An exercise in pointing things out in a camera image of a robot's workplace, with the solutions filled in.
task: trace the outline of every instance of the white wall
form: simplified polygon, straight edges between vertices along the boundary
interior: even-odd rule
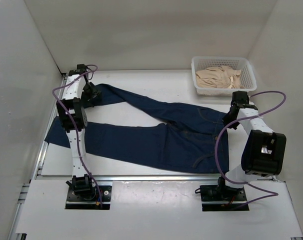
[[[277,0],[25,0],[63,72],[190,69],[194,56],[247,57]]]
[[[281,90],[285,106],[266,115],[274,131],[287,136],[281,178],[287,186],[303,231],[303,0],[279,0],[250,54],[258,91]],[[280,101],[260,96],[255,103],[266,110]]]
[[[36,162],[60,73],[23,0],[0,0],[0,240]]]

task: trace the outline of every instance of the folded beige fabric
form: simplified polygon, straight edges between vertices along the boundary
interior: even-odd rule
[[[212,66],[196,72],[196,83],[201,88],[244,89],[241,72],[229,66]]]

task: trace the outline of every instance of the cable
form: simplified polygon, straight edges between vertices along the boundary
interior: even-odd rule
[[[87,71],[87,72],[84,72],[82,74],[80,74],[78,77],[76,77],[74,79],[74,81],[66,84],[65,86],[59,86],[59,87],[56,87],[54,88],[51,93],[52,95],[54,96],[54,98],[57,100],[57,102],[59,103],[59,105],[61,105],[61,107],[65,110],[65,112],[67,113],[68,117],[70,118],[71,122],[72,122],[72,125],[73,127],[75,128],[75,132],[76,132],[76,142],[77,142],[77,151],[78,151],[78,155],[79,155],[79,160],[83,166],[83,168],[85,169],[85,171],[87,172],[88,176],[94,181],[95,185],[96,185],[96,188],[98,190],[98,195],[99,195],[99,199],[100,199],[100,206],[102,206],[103,202],[102,202],[102,193],[100,191],[100,187],[96,181],[96,179],[94,178],[94,176],[92,175],[92,173],[88,170],[88,168],[86,167],[85,163],[84,163],[84,160],[83,160],[83,157],[81,156],[81,148],[80,148],[80,144],[79,144],[79,139],[80,139],[80,136],[78,134],[78,128],[77,128],[77,124],[75,122],[75,120],[73,119],[73,116],[71,115],[71,113],[68,111],[68,109],[65,107],[65,105],[62,103],[62,101],[59,99],[59,97],[55,94],[55,91],[59,90],[59,89],[64,89],[64,88],[67,88],[71,85],[73,85],[76,81],[78,81],[82,76],[86,75],[86,74],[89,74],[89,73],[93,73],[96,72],[98,70],[98,66],[96,65],[93,65],[93,64],[90,64],[90,65],[87,65],[87,66],[92,66],[92,67],[95,67],[95,69],[93,70],[90,70],[90,71]]]
[[[237,182],[237,181],[230,180],[230,179],[229,179],[228,177],[226,177],[225,174],[223,173],[222,168],[221,168],[221,166],[220,166],[220,163],[219,163],[219,161],[218,161],[218,145],[219,145],[219,142],[220,142],[220,140],[221,140],[221,137],[222,137],[223,133],[227,130],[227,128],[228,128],[229,126],[231,126],[231,125],[233,125],[233,124],[235,124],[235,123],[238,123],[238,122],[240,122],[240,121],[243,121],[243,120],[259,118],[259,117],[261,117],[261,116],[263,116],[263,115],[265,115],[265,114],[268,114],[268,113],[270,113],[270,112],[272,112],[272,111],[278,109],[278,108],[279,108],[281,105],[283,105],[284,102],[286,101],[286,98],[287,98],[287,97],[286,97],[286,94],[283,93],[282,91],[262,91],[262,92],[258,92],[258,93],[256,93],[256,94],[252,95],[251,98],[252,98],[252,97],[255,97],[255,96],[257,96],[257,95],[260,95],[260,94],[267,94],[267,93],[277,93],[277,94],[281,94],[281,95],[283,96],[283,100],[282,100],[277,106],[275,106],[275,107],[273,107],[273,108],[271,108],[271,109],[269,109],[269,110],[267,110],[267,111],[264,111],[264,112],[262,112],[262,113],[260,113],[260,114],[258,114],[258,115],[256,115],[256,116],[242,117],[242,118],[236,119],[236,120],[234,120],[234,121],[228,123],[228,124],[220,131],[220,133],[218,134],[218,137],[217,137],[217,141],[216,141],[216,144],[215,144],[215,153],[214,153],[214,156],[215,156],[215,163],[216,163],[216,166],[217,166],[217,169],[218,169],[220,175],[221,175],[226,181],[228,181],[228,182],[230,182],[230,183],[232,183],[232,184],[248,185],[248,186],[250,186],[250,187],[252,187],[252,188],[254,188],[254,189],[257,189],[257,190],[263,191],[263,192],[265,192],[265,193],[270,193],[270,194],[271,194],[271,195],[266,195],[266,196],[262,196],[262,197],[255,198],[255,199],[250,200],[250,201],[248,201],[248,202],[246,202],[246,203],[244,203],[244,204],[242,204],[242,205],[240,205],[240,206],[238,206],[238,207],[235,207],[235,208],[233,208],[233,209],[241,208],[241,207],[243,207],[243,206],[245,206],[245,205],[247,205],[247,204],[250,204],[250,203],[252,203],[252,202],[258,201],[258,200],[260,200],[260,199],[265,199],[265,198],[268,198],[268,197],[278,196],[278,193],[277,193],[277,192],[273,192],[273,191],[268,191],[268,190],[262,189],[262,188],[260,188],[260,187],[254,186],[254,185],[252,185],[252,184],[250,184],[250,183],[248,183],[248,182],[245,182],[245,181],[244,181],[244,182]]]

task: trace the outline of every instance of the navy blue garment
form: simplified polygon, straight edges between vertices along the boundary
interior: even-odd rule
[[[95,87],[101,91],[102,98],[92,101],[94,106],[127,102],[165,123],[132,127],[88,122],[85,132],[87,153],[169,171],[218,173],[214,147],[224,127],[222,117],[225,113],[191,104],[160,102],[107,84]],[[70,147],[58,117],[45,141]],[[227,132],[219,143],[218,159],[223,172],[227,172]]]

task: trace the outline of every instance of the laundry basket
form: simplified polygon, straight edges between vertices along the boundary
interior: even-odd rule
[[[205,88],[196,82],[196,72],[209,67],[229,66],[234,70],[241,70],[240,83],[245,88]],[[254,91],[257,88],[256,79],[250,62],[243,57],[223,56],[194,56],[191,60],[191,73],[197,94],[208,96],[231,96],[236,91]]]

